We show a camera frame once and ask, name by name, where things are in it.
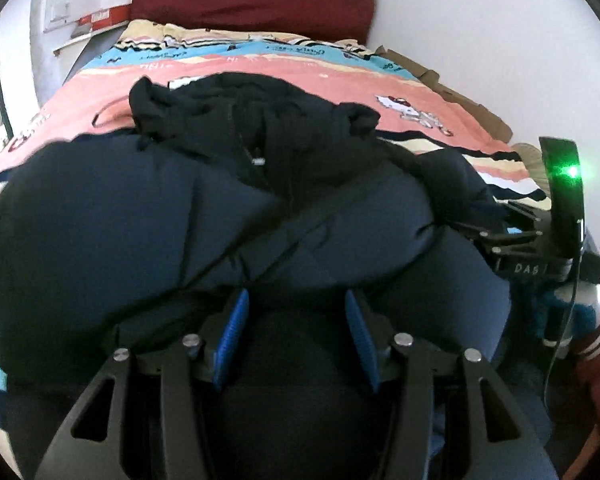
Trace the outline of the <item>white bedside shelf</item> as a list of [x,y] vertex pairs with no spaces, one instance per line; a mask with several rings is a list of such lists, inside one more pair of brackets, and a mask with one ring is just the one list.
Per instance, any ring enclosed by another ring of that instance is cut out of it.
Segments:
[[64,44],[61,44],[60,46],[53,48],[53,56],[59,56],[60,52],[62,50],[65,50],[68,47],[72,47],[75,44],[80,44],[81,42],[90,41],[92,38],[100,36],[102,34],[106,34],[106,32],[111,32],[112,30],[125,28],[126,26],[128,26],[129,22],[130,22],[129,20],[122,21],[118,24],[113,24],[113,25],[110,25],[110,26],[107,26],[107,27],[104,27],[101,29],[92,30],[91,32],[88,32],[87,34],[71,38],[68,41],[66,41]]

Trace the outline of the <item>navy blue puffer jacket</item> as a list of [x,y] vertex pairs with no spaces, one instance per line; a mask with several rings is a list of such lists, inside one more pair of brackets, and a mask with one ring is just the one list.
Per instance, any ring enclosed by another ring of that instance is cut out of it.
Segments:
[[458,232],[497,226],[450,150],[416,155],[379,116],[288,82],[216,74],[130,92],[132,126],[56,141],[0,192],[0,367],[85,382],[241,289],[259,310],[360,288],[399,330],[492,356],[509,287]]

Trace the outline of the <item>red and white box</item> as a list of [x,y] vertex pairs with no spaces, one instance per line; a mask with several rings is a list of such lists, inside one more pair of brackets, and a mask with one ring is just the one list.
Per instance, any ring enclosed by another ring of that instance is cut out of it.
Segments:
[[78,25],[91,30],[99,30],[127,22],[130,19],[130,15],[131,6],[129,4],[122,4],[122,6],[112,6],[111,8],[84,15],[78,19]]

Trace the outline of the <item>pink Hello Kitty blanket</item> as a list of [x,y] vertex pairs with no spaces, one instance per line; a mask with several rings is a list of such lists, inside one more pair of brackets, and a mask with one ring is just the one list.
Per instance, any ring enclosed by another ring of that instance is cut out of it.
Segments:
[[[506,203],[550,209],[550,186],[540,188],[509,146],[493,140],[460,106],[353,41],[148,21],[131,23],[115,46],[79,70],[7,144],[0,154],[0,192],[9,170],[48,144],[131,127],[130,92],[137,81],[147,78],[174,90],[225,73],[273,77],[335,104],[365,105],[379,116],[381,139],[416,155],[462,155],[501,214],[497,226],[468,224],[498,229]],[[205,386],[194,397],[204,479],[376,479],[396,402],[370,388],[344,313],[349,290],[360,292],[397,332],[450,353],[480,351],[531,422],[557,472],[554,479],[564,478],[586,430],[600,418],[600,284],[501,279],[509,287],[510,312],[492,356],[474,347],[445,349],[399,330],[360,288],[292,295],[265,311],[245,289],[249,313],[222,385]],[[203,308],[153,347],[127,349],[144,354],[166,348],[200,330],[233,295]],[[0,367],[0,434],[21,478],[38,479],[62,421],[119,348],[126,347],[115,346],[79,384],[13,382]]]

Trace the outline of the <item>white wall socket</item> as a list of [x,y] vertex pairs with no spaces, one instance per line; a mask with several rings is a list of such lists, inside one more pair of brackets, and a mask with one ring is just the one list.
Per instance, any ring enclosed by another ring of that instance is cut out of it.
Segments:
[[70,3],[53,3],[48,14],[51,23],[65,22],[70,18]]

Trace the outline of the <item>brown cardboard sheet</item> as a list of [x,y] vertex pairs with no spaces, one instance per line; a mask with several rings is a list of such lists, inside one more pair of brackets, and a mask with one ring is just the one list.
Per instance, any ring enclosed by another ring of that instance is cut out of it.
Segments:
[[466,110],[479,123],[479,125],[497,141],[508,143],[513,139],[513,131],[509,125],[498,115],[493,114],[484,105],[463,96],[460,92],[453,90],[440,82],[440,75],[431,68],[420,65],[407,56],[380,46],[376,54],[400,65],[414,75],[420,82],[433,92],[436,92],[446,102],[458,104]]

